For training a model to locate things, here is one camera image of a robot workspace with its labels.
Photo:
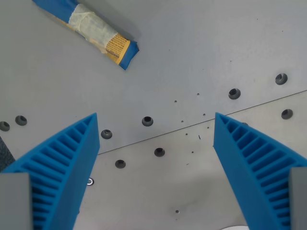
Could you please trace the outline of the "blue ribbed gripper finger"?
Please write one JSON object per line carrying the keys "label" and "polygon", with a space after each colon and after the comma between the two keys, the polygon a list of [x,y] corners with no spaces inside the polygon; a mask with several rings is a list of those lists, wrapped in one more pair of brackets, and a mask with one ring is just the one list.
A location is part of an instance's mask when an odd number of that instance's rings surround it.
{"label": "blue ribbed gripper finger", "polygon": [[221,113],[213,147],[251,230],[291,229],[289,173],[307,160],[282,143]]}
{"label": "blue ribbed gripper finger", "polygon": [[45,140],[3,173],[27,173],[35,230],[71,230],[100,149],[97,114]]}

